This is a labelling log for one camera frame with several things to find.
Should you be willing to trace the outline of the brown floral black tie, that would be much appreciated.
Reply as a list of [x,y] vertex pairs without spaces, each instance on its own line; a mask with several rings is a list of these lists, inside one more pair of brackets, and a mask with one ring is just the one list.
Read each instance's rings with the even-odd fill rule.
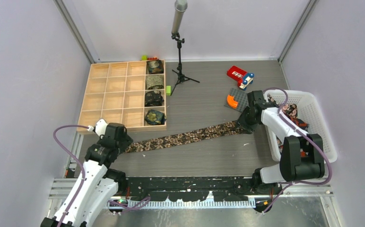
[[157,149],[171,148],[180,145],[200,142],[203,140],[219,138],[223,136],[231,136],[231,135],[239,135],[247,133],[248,131],[239,126],[237,122],[230,121],[189,132],[178,133],[174,135],[168,135],[159,138],[134,142],[127,147],[125,153],[135,153],[135,152],[144,152]]

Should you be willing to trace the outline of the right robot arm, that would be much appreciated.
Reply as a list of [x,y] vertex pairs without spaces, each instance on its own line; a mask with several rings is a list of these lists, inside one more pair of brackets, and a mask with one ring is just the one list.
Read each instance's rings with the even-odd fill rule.
[[252,174],[252,189],[264,194],[279,182],[322,178],[325,174],[322,137],[296,126],[283,115],[279,105],[264,98],[262,91],[248,93],[247,99],[248,106],[237,120],[238,128],[251,134],[257,126],[265,125],[283,141],[279,163],[256,169]]

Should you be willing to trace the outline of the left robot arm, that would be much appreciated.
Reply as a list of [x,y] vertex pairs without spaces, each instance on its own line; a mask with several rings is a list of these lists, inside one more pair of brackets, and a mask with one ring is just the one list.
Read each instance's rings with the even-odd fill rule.
[[43,219],[43,227],[90,227],[110,198],[127,190],[126,174],[110,168],[133,142],[126,127],[100,119],[86,129],[99,140],[88,147],[84,162],[77,162],[80,175],[54,216]]

